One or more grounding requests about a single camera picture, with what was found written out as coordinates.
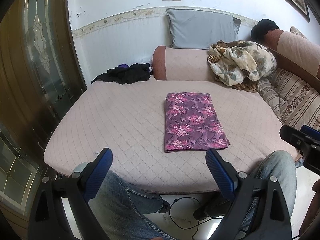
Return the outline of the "person's right hand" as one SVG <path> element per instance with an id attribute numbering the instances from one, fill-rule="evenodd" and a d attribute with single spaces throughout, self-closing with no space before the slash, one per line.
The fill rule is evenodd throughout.
<path id="1" fill-rule="evenodd" d="M 299 235 L 301 236 L 311 224 L 312 220 L 316 217 L 317 211 L 319 210 L 319 188 L 320 188 L 320 179 L 317 180 L 313 187 L 312 191 L 315 192 L 315 195 L 310 203 L 306 216 L 303 220 L 302 226 L 299 230 Z"/>

